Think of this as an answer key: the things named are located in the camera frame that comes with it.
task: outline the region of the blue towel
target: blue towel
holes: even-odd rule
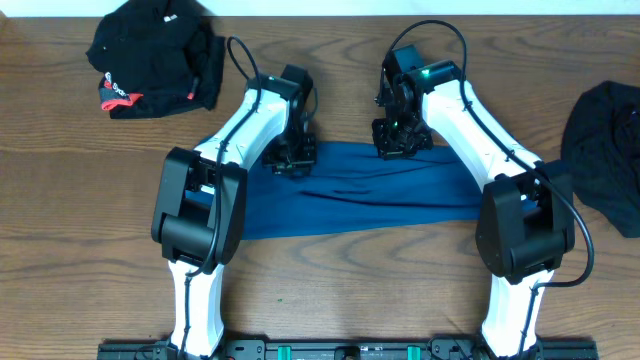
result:
[[[211,204],[213,196],[188,194]],[[384,161],[370,144],[319,143],[307,177],[249,171],[244,240],[477,220],[482,194],[449,147]]]

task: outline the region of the wooden tabletop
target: wooden tabletop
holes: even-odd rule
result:
[[[578,96],[604,80],[640,85],[638,17],[445,17],[469,44],[469,79],[527,148],[559,156]],[[261,69],[307,67],[322,140],[371,142],[379,64],[419,18],[216,18]],[[8,19],[0,34],[1,358],[90,359],[105,338],[165,337],[173,282],[149,228],[163,159],[238,108],[244,80],[225,64],[218,107],[158,120],[110,120],[87,62],[99,19]],[[424,27],[428,61],[460,61],[446,30]],[[640,240],[579,204],[596,245],[584,285],[544,294],[538,333],[592,336],[604,359],[640,351]],[[426,338],[472,333],[490,273],[473,222],[243,242],[224,279],[227,329],[271,338]],[[579,275],[581,236],[557,280]]]

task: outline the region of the black cloth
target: black cloth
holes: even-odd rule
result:
[[[561,157],[578,198],[623,236],[640,237],[640,88],[607,81],[582,94]]]
[[[224,55],[224,38],[189,0],[127,1],[100,21],[87,51],[91,65],[110,73],[118,88],[144,95],[134,106],[111,110],[114,119],[213,109]]]

